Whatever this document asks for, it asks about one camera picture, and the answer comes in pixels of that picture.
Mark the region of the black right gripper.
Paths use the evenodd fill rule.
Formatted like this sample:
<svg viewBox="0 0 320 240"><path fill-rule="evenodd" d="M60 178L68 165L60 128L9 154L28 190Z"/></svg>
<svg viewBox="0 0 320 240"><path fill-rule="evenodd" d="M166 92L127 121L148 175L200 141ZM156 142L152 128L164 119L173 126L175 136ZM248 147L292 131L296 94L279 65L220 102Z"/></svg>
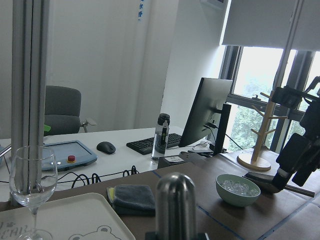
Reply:
<svg viewBox="0 0 320 240"><path fill-rule="evenodd" d="M309 94L319 83L320 77L316 76L304 92L277 87L271 97L272 102L289 109L295 109L301 100L309 104L299 122L304 134L294 133L276 159L279 168L272 185L280 191L289 180L302 187L311 173L320 168L320 97Z"/></svg>

